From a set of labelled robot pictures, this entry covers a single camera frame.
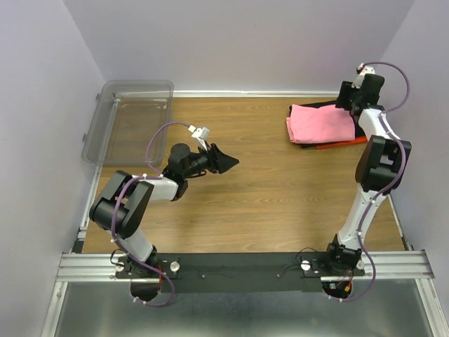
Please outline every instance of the black cloth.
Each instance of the black cloth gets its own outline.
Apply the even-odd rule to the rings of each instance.
[[[317,102],[317,103],[309,103],[309,104],[301,104],[302,107],[315,107],[318,109],[319,107],[325,107],[326,105],[335,105],[337,101],[336,100],[328,100],[327,102]],[[289,107],[288,116],[292,114],[292,106]],[[365,133],[363,132],[363,129],[354,121],[354,130],[355,130],[355,137],[363,137]],[[331,143],[320,143],[320,144],[299,144],[300,147],[303,149],[309,149],[310,147],[316,147],[318,145],[327,145],[327,144],[335,144],[339,142],[331,142]]]

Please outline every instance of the gray floor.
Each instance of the gray floor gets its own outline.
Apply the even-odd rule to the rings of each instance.
[[[367,282],[354,285],[363,289]],[[129,284],[71,284],[57,336],[432,336],[413,280],[377,281],[363,299],[321,293],[179,294],[166,308],[133,303]]]

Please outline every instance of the white panel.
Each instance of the white panel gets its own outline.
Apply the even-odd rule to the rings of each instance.
[[[102,74],[177,90],[335,91],[414,0],[65,0]]]
[[[412,143],[403,182],[393,200],[404,235],[416,249],[426,249],[435,286],[449,315],[449,2],[417,0],[383,60],[401,66],[411,82],[406,106],[389,116],[391,126]],[[391,107],[405,92],[400,75],[384,68],[381,100]]]
[[[59,0],[0,1],[0,335],[40,336],[92,168],[81,138],[104,82]]]

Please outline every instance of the white connector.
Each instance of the white connector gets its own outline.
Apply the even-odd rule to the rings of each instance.
[[[206,140],[210,130],[206,127],[196,128],[195,126],[191,125],[189,126],[189,131],[192,132],[192,138],[196,140],[199,147],[207,150],[208,147],[206,145]]]
[[[360,71],[356,80],[352,82],[352,88],[360,89],[362,85],[363,79],[366,74],[375,74],[374,68],[364,65],[363,63],[357,67],[357,70]]]

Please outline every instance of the wooden table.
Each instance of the wooden table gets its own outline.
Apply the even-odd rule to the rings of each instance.
[[[175,98],[175,120],[207,126],[209,142],[240,164],[223,175],[189,181],[178,201],[150,204],[140,226],[148,240],[167,253],[325,250],[351,208],[354,172],[365,145],[302,150],[290,143],[288,106],[323,100]],[[175,143],[196,148],[189,134],[183,126],[171,127],[166,151]],[[104,167],[98,192],[117,169],[151,173],[145,167]],[[388,201],[375,216],[366,246],[403,250]],[[114,248],[108,233],[91,223],[83,252]]]

